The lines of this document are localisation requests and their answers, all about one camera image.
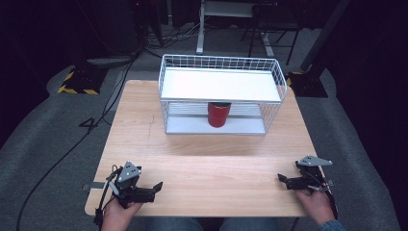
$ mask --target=white wire basket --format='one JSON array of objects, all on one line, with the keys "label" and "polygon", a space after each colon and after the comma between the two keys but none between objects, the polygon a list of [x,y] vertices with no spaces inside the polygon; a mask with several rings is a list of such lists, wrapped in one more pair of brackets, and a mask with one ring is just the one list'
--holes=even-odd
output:
[{"label": "white wire basket", "polygon": [[[287,85],[274,59],[164,55],[159,95],[167,134],[265,135]],[[225,124],[208,122],[208,102],[229,102]]]}]

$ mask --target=gray carpet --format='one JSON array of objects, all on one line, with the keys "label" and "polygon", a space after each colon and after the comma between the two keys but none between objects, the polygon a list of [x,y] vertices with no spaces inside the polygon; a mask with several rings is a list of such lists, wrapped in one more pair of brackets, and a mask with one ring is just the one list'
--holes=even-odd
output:
[{"label": "gray carpet", "polygon": [[[204,55],[245,57],[249,38],[240,42],[242,33],[238,29],[207,33]],[[288,50],[274,49],[284,72],[299,70],[318,35],[319,30],[300,33],[290,65],[284,65]],[[152,51],[158,55],[194,54],[195,45],[196,37],[193,37]],[[261,47],[254,50],[253,57],[264,56]],[[141,54],[127,79],[157,79],[160,62],[147,53]],[[29,191],[86,134],[87,128],[78,125],[90,117],[101,117],[107,102],[109,105],[113,102],[111,94],[123,71],[123,67],[110,69],[99,95],[57,93],[70,69],[68,66],[50,80],[50,97],[21,121],[0,150],[0,230],[15,229],[20,207]],[[399,230],[388,190],[336,98],[330,73],[325,71],[321,80],[328,98],[297,98],[297,102],[318,155],[334,162],[324,172],[336,184],[332,191],[341,223],[347,230]],[[108,112],[106,120],[111,122],[114,116],[115,107]],[[20,230],[97,230],[92,217],[84,212],[87,193],[81,188],[93,180],[109,131],[110,126],[101,121],[50,172],[28,201]],[[293,218],[278,221],[280,230],[290,230]],[[144,218],[135,218],[128,230],[143,230],[144,223]],[[302,218],[296,228],[317,229],[309,218]]]}]

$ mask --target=red cup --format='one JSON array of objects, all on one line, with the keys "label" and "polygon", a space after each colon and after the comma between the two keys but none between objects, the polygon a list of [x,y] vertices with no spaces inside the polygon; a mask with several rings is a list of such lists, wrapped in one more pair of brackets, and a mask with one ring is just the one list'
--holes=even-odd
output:
[{"label": "red cup", "polygon": [[222,127],[227,120],[231,103],[208,103],[208,122],[213,127]]}]

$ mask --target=person's arm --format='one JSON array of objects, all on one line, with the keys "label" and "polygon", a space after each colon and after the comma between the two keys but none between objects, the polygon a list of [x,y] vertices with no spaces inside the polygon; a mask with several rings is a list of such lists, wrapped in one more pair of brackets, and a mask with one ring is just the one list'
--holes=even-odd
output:
[{"label": "person's arm", "polygon": [[345,230],[342,225],[335,220],[328,196],[324,192],[313,192],[306,195],[302,191],[295,191],[297,198],[306,210],[306,213],[319,226],[320,231],[340,231]]},{"label": "person's arm", "polygon": [[125,231],[132,217],[143,204],[129,204],[127,209],[119,204],[116,198],[106,205],[102,231]]}]

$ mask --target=wooden table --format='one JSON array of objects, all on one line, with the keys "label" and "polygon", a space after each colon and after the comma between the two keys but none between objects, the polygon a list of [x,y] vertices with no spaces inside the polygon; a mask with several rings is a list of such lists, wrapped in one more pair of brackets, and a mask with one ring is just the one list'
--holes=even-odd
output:
[{"label": "wooden table", "polygon": [[[142,166],[139,187],[163,181],[138,216],[298,217],[305,212],[277,173],[299,176],[294,161],[308,154],[316,156],[291,89],[265,136],[167,135],[158,82],[132,80],[94,181],[106,182],[112,165],[126,161]],[[94,215],[102,192],[90,190],[87,214]]]}]

